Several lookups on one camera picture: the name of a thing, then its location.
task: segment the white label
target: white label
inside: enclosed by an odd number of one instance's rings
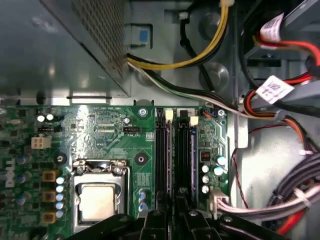
[[[284,13],[276,16],[275,18],[268,21],[260,29],[260,34],[264,40],[270,42],[280,42],[280,25],[281,21],[284,18]]]
[[[256,93],[270,104],[282,99],[293,89],[293,86],[285,83],[276,76],[270,76],[257,90]]]

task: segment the motherboard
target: motherboard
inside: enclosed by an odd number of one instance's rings
[[[228,193],[227,116],[218,111],[0,108],[0,239],[63,240],[114,214],[138,217],[177,187],[207,211],[212,188]]]

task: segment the black ram slot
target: black ram slot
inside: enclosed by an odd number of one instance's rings
[[[189,205],[192,204],[191,193],[191,129],[189,120],[181,119],[177,126],[175,142],[175,183],[177,190],[187,191],[186,197]]]
[[[164,110],[156,110],[155,121],[155,196],[159,191],[167,192],[168,137]]]

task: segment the cable bundle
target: cable bundle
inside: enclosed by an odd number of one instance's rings
[[[146,61],[142,58],[128,54],[127,56],[128,62],[139,68],[146,69],[146,70],[168,70],[168,69],[202,65],[203,63],[208,61],[210,58],[212,58],[216,54],[218,50],[217,47],[221,44],[221,41],[225,35],[225,30],[227,28],[229,8],[226,5],[227,4],[226,0],[221,0],[220,3],[221,3],[221,18],[220,18],[218,28],[212,38],[212,41],[207,46],[207,48],[203,50],[203,52],[201,52],[196,57],[190,60],[182,61],[182,62],[177,62],[172,64],[161,64],[161,63]]]

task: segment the green circuit board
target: green circuit board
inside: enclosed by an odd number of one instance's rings
[[[47,230],[48,239],[73,234],[74,201],[72,162],[76,159],[125,160],[131,169],[128,213],[139,214],[138,195],[146,194],[149,209],[155,205],[155,106],[7,106],[0,108],[0,239],[29,239],[33,230]],[[200,113],[199,107],[193,107]],[[39,116],[53,115],[55,119],[39,121]],[[124,127],[133,127],[126,131]],[[226,118],[207,118],[199,115],[198,148],[210,151],[210,168],[215,154],[227,156]],[[33,137],[51,138],[50,147],[32,149]],[[64,165],[57,165],[57,156],[67,157]],[[144,154],[147,161],[137,162]],[[55,182],[43,182],[45,171],[63,176],[65,197],[64,215],[52,224],[42,221],[43,213],[53,211],[55,202],[44,202],[44,192],[54,191]],[[17,177],[27,173],[23,183]],[[228,170],[221,177],[208,173],[210,185],[228,193]],[[200,191],[201,173],[198,175]],[[199,199],[199,207],[206,209]]]

